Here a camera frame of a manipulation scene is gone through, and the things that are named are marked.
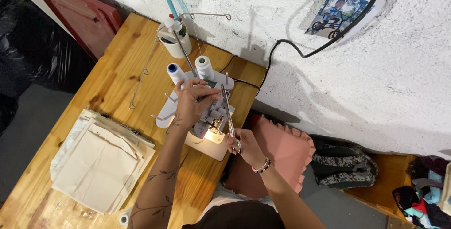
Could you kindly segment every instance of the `child on bicycle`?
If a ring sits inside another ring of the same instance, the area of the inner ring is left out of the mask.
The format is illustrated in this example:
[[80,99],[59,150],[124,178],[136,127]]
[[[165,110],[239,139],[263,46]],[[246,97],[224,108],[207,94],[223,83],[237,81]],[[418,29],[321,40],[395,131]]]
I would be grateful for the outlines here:
[[321,24],[321,26],[328,24],[330,20],[333,20],[334,23],[338,23],[338,21],[340,21],[340,19],[336,17],[336,14],[340,11],[341,7],[343,7],[343,5],[345,5],[345,3],[346,3],[346,0],[338,0],[335,3],[335,6],[327,9],[326,12],[324,13],[324,19],[323,19],[323,23]]

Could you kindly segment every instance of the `backpack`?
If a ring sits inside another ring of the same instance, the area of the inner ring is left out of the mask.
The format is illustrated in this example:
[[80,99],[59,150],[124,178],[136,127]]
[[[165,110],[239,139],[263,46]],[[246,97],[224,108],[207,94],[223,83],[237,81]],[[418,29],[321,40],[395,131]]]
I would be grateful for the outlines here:
[[310,164],[318,185],[337,189],[374,185],[377,164],[361,145],[327,136],[310,137],[316,148]]

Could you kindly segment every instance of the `pink ruffled cushion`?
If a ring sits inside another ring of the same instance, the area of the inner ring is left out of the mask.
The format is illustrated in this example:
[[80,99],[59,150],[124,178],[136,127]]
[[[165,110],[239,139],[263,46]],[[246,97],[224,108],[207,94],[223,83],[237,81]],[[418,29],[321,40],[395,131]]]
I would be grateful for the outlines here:
[[[271,159],[272,166],[299,193],[304,180],[302,173],[315,152],[312,139],[307,133],[295,128],[274,125],[264,116],[259,118],[252,132],[263,153]],[[225,186],[254,200],[268,195],[261,177],[252,171],[242,157],[237,159]]]

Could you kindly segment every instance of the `pink bracelet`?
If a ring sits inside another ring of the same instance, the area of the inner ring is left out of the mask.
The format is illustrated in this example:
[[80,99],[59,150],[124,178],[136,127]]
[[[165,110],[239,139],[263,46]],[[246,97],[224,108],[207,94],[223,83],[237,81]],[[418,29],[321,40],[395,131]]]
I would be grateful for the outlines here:
[[251,167],[252,170],[254,171],[254,173],[256,174],[261,174],[263,173],[266,169],[269,168],[269,166],[271,165],[271,160],[269,158],[266,158],[265,164],[262,166],[262,168],[260,169],[255,169],[253,166]]

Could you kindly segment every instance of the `scissors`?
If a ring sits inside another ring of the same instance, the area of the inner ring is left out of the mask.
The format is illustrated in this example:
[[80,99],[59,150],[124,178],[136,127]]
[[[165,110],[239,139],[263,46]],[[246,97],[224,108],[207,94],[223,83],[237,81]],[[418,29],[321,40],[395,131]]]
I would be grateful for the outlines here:
[[241,154],[243,152],[243,149],[241,148],[241,143],[240,140],[238,140],[235,137],[235,128],[233,128],[233,123],[232,123],[232,116],[230,115],[230,109],[229,109],[229,99],[227,98],[227,92],[226,89],[224,88],[224,85],[221,84],[221,90],[222,90],[222,100],[225,103],[225,112],[227,114],[227,120],[229,121],[229,133],[230,136],[236,139],[236,142],[238,143],[238,151],[235,150],[234,147],[232,147],[232,150],[238,152],[239,154]]

